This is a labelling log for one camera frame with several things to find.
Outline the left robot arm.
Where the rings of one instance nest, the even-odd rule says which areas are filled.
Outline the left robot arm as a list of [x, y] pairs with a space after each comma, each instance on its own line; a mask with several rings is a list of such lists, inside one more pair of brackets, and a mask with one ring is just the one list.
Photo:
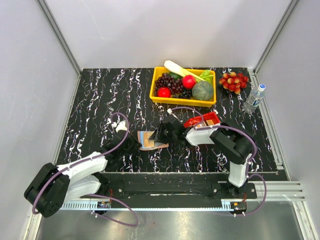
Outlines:
[[99, 150], [71, 163], [56, 166], [49, 162], [42, 166], [23, 194], [34, 214], [48, 218], [68, 201], [91, 194], [98, 198], [107, 195], [109, 186], [100, 173], [118, 155], [141, 147], [129, 132], [126, 120], [112, 126], [113, 139]]

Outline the red plastic bin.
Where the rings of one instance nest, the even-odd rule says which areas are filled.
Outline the red plastic bin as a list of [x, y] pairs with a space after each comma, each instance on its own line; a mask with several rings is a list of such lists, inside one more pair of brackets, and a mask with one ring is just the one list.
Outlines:
[[[203, 122], [206, 120], [214, 120], [219, 122], [216, 125], [219, 125], [221, 123], [220, 119], [218, 118], [217, 114], [215, 112], [209, 112], [203, 115]], [[197, 125], [201, 124], [202, 122], [202, 117], [201, 116], [197, 116], [194, 118], [190, 118], [189, 120], [187, 120], [183, 126], [185, 128], [190, 128], [190, 127], [197, 127]]]

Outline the pink leather card holder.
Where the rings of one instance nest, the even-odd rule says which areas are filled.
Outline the pink leather card holder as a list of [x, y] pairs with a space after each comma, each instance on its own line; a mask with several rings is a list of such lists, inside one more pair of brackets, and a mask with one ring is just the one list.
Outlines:
[[153, 131], [137, 132], [137, 140], [141, 144], [141, 147], [139, 148], [141, 151], [157, 150], [157, 149], [167, 148], [169, 146], [168, 144], [151, 140], [150, 137], [153, 133], [154, 133]]

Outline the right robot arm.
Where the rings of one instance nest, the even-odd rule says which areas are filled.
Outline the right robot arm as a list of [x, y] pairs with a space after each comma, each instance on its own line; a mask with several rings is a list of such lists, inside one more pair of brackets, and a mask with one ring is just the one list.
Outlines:
[[249, 179], [249, 163], [258, 151], [252, 134], [231, 119], [221, 122], [215, 112], [199, 114], [182, 123], [173, 111], [173, 108], [167, 110], [149, 139], [161, 144], [179, 141], [189, 146], [217, 146], [230, 165], [228, 194], [233, 198], [243, 195], [244, 184]]

